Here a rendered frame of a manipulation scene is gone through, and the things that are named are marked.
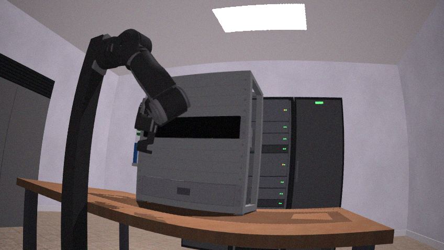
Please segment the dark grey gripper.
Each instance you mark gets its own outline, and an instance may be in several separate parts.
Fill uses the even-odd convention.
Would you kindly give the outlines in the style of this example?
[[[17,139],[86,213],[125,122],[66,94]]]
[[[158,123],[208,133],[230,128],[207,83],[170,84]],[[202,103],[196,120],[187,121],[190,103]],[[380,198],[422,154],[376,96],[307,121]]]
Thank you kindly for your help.
[[[153,144],[155,133],[157,133],[156,130],[158,130],[158,125],[155,123],[155,121],[152,118],[142,114],[144,102],[145,98],[143,98],[138,108],[138,113],[135,122],[135,129],[148,132],[148,136],[146,140],[138,141],[137,151],[152,154],[152,150],[148,150],[147,145]]]

